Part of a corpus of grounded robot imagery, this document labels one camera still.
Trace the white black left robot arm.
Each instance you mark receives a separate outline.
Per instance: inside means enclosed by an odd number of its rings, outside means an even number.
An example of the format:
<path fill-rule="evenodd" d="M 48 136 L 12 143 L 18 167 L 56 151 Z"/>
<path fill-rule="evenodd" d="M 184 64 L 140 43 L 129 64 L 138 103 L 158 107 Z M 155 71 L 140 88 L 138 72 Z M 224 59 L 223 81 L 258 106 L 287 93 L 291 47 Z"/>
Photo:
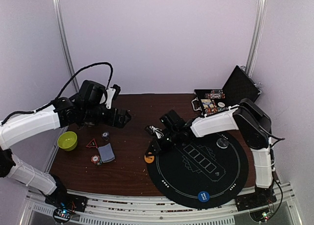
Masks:
<path fill-rule="evenodd" d="M 50 197 L 59 207 L 70 204 L 67 189 L 54 175 L 44 173 L 20 160 L 11 146 L 39 133 L 64 128 L 104 124 L 123 128 L 130 120 L 127 110 L 112 107 L 121 91 L 120 86 L 85 80 L 70 98 L 58 94 L 33 111 L 15 111 L 0 123 L 0 175 L 31 186 Z"/>

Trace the orange poker chip stack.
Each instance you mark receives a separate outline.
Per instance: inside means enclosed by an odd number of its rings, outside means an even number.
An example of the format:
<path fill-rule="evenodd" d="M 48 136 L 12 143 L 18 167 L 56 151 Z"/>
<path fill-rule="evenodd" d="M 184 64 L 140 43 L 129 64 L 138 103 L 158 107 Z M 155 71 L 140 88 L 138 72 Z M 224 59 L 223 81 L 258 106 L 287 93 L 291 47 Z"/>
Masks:
<path fill-rule="evenodd" d="M 94 155 L 91 157 L 91 162 L 97 166 L 102 165 L 102 160 L 101 157 L 99 155 Z"/>

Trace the blue small blind button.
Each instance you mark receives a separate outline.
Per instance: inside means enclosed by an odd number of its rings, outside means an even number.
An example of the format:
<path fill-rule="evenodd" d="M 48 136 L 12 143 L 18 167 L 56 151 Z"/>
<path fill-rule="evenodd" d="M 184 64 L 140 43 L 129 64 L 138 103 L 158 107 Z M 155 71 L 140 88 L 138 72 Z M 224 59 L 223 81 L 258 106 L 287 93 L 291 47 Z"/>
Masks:
<path fill-rule="evenodd" d="M 210 194 L 207 191 L 201 191 L 198 193 L 198 200 L 202 203 L 210 200 Z"/>

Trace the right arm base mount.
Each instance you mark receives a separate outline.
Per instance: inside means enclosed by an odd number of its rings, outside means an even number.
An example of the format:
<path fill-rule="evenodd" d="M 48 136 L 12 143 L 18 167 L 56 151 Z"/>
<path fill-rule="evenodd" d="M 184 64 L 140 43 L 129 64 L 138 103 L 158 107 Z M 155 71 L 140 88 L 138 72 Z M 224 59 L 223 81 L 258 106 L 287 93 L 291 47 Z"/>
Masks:
<path fill-rule="evenodd" d="M 258 208 L 261 206 L 266 206 L 270 202 L 276 202 L 277 198 L 275 196 L 274 191 L 261 191 L 261 192 L 253 192 L 250 194 L 244 194 L 241 196 L 237 196 L 235 199 L 235 204 L 238 211 L 250 210 L 254 208 Z"/>

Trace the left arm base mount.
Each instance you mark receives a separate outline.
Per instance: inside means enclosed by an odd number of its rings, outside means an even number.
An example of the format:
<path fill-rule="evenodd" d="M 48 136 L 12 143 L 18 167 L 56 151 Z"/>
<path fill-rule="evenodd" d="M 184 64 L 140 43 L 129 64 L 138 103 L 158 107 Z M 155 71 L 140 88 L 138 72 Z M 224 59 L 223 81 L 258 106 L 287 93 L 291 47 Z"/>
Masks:
<path fill-rule="evenodd" d="M 88 202 L 88 198 L 85 196 L 69 194 L 60 190 L 56 190 L 51 195 L 43 194 L 43 196 L 45 197 L 45 203 L 70 212 L 84 212 Z"/>

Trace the purple poker chip stack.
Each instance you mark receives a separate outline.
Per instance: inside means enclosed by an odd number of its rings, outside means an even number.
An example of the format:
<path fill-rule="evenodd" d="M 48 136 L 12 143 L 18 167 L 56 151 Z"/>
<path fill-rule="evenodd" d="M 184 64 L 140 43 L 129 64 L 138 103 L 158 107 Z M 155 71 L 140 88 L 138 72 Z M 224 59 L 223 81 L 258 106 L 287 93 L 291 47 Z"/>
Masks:
<path fill-rule="evenodd" d="M 102 139 L 104 140 L 104 141 L 109 141 L 110 140 L 110 134 L 109 134 L 109 132 L 103 132 L 102 133 Z"/>

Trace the orange big blind button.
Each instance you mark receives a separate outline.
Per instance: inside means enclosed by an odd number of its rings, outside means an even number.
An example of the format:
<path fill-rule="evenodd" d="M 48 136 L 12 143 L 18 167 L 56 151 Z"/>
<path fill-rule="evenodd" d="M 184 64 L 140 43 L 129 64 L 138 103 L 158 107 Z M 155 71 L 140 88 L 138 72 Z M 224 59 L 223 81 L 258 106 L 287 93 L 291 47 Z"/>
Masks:
<path fill-rule="evenodd" d="M 149 156 L 144 156 L 144 161 L 147 163 L 147 164 L 151 164 L 153 163 L 155 160 L 155 157 L 153 155 L 149 155 Z"/>

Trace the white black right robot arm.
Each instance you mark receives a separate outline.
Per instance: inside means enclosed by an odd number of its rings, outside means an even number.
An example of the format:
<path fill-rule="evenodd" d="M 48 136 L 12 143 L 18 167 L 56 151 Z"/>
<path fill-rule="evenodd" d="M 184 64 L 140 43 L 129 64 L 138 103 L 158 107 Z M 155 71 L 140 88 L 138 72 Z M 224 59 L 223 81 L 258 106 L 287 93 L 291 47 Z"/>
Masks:
<path fill-rule="evenodd" d="M 149 176 L 170 200 L 193 208 L 212 208 L 235 199 L 248 177 L 248 159 L 241 144 L 229 134 L 240 132 L 250 148 L 256 172 L 255 191 L 247 199 L 256 206 L 274 202 L 271 119 L 245 98 L 222 112 L 185 121 L 170 110 L 146 131 L 152 141 L 145 152 Z"/>

